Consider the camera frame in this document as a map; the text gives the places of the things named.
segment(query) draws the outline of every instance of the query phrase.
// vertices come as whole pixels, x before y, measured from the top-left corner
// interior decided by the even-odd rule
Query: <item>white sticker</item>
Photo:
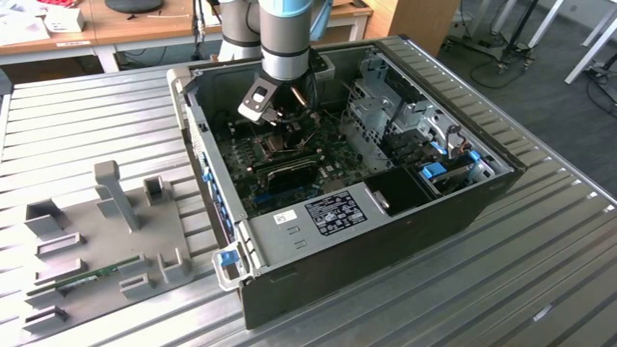
[[[72,46],[84,46],[84,45],[89,45],[89,41],[72,41],[72,42],[56,43],[57,47],[72,47]]]
[[[277,215],[273,215],[273,221],[277,222],[277,225],[290,220],[294,220],[296,218],[297,218],[297,215],[293,210],[289,210],[282,213],[278,213]]]

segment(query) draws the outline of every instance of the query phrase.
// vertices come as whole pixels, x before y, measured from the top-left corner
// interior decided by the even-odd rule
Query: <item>motherboard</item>
[[[322,111],[277,126],[224,116],[218,150],[250,218],[348,187],[370,173],[340,131],[340,113]]]

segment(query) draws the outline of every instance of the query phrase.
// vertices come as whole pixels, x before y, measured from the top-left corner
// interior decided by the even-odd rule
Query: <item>blue latch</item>
[[[442,155],[446,155],[446,154],[448,154],[448,152],[446,152],[445,149],[437,144],[437,142],[433,141],[430,144],[433,145],[434,148],[437,148],[437,150],[440,151],[440,153],[441,153]]]
[[[474,150],[469,152],[469,157],[472,158],[473,161],[478,162],[480,159],[482,159],[482,156],[480,153],[477,153]]]
[[[208,172],[205,175],[202,175],[201,180],[206,183],[212,181],[212,172]]]
[[[238,251],[234,249],[221,253],[221,266],[236,264],[240,260]]]
[[[441,165],[441,163],[428,164],[422,168],[422,175],[426,177],[426,179],[432,179],[433,177],[437,177],[446,172],[448,171],[445,170],[445,167]]]

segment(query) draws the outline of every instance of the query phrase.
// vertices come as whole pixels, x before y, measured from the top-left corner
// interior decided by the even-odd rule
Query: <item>white box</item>
[[[79,33],[84,17],[79,9],[49,8],[44,23],[51,33]]]

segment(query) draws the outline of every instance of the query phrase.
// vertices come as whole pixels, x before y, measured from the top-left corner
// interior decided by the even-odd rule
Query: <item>metal table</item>
[[[173,181],[198,273],[184,287],[35,346],[617,343],[616,201],[412,43],[385,42],[530,169],[460,234],[250,331],[238,298],[218,289],[210,268],[214,237],[173,120],[165,68],[17,86],[1,106],[0,208],[45,194],[60,205],[96,197],[75,182],[93,160],[113,158],[131,173],[125,189],[152,174]],[[27,309],[19,291],[31,280],[28,241],[19,227],[0,230],[0,336],[9,345],[19,343]]]

